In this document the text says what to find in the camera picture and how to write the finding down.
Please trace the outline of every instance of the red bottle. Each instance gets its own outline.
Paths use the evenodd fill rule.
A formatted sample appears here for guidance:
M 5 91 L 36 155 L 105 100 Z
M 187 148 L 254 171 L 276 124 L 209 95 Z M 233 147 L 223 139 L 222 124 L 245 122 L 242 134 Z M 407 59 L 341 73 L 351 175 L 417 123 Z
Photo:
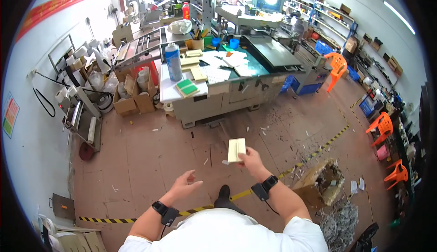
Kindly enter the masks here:
M 188 5 L 188 2 L 183 3 L 182 15 L 184 20 L 190 20 L 190 6 Z

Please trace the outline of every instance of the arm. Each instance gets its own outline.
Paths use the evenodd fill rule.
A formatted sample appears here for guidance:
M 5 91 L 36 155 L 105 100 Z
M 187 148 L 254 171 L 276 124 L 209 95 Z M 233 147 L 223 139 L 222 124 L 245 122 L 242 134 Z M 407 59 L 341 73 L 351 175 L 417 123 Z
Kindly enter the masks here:
M 193 175 L 194 172 L 195 170 L 190 170 L 179 176 L 171 189 L 161 197 L 160 202 L 167 207 L 172 207 L 177 200 L 185 198 L 191 192 L 198 189 L 203 184 L 203 181 L 195 182 L 192 185 L 188 184 L 189 182 L 194 182 L 196 178 Z M 129 235 L 145 238 L 151 242 L 156 241 L 163 229 L 161 218 L 161 215 L 153 207 L 149 207 L 133 224 Z
M 264 182 L 273 173 L 269 172 L 263 165 L 259 153 L 250 147 L 246 147 L 247 154 L 238 154 L 244 163 L 237 164 L 239 167 L 246 167 L 251 176 L 253 176 L 257 182 Z M 290 188 L 284 185 L 281 181 L 278 181 L 270 191 L 269 196 L 273 207 L 284 219 L 285 224 L 291 221 L 295 216 L 299 218 L 309 219 L 309 212 L 302 199 L 294 193 Z

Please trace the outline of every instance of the white shirt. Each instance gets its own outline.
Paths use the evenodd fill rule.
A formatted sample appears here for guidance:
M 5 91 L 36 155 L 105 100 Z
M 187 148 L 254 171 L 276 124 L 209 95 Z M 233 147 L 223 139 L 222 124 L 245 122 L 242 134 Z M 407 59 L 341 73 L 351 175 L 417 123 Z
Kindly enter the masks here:
M 254 218 L 227 208 L 199 211 L 159 241 L 128 236 L 118 252 L 157 251 L 328 251 L 320 227 L 293 217 L 283 233 L 274 233 Z

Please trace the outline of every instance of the pink bucket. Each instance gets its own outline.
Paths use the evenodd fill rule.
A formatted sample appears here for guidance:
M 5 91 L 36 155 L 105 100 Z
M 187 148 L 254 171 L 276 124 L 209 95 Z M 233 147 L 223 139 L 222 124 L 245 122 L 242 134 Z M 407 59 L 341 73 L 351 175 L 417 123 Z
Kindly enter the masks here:
M 382 147 L 380 147 L 378 149 L 378 151 L 376 152 L 376 155 L 378 156 L 379 161 L 382 161 L 385 158 L 389 157 L 390 151 L 389 151 L 389 148 L 387 147 L 387 145 L 384 144 Z

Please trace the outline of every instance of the red banner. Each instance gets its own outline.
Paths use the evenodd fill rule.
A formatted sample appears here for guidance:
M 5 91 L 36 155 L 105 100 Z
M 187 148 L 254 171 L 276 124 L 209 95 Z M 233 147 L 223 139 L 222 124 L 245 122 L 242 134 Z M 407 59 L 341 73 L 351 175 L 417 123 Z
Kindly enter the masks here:
M 84 0 L 50 0 L 31 9 L 26 16 L 26 19 L 20 29 L 20 32 L 18 33 L 15 42 L 17 42 L 25 33 L 27 33 L 42 20 L 81 1 Z

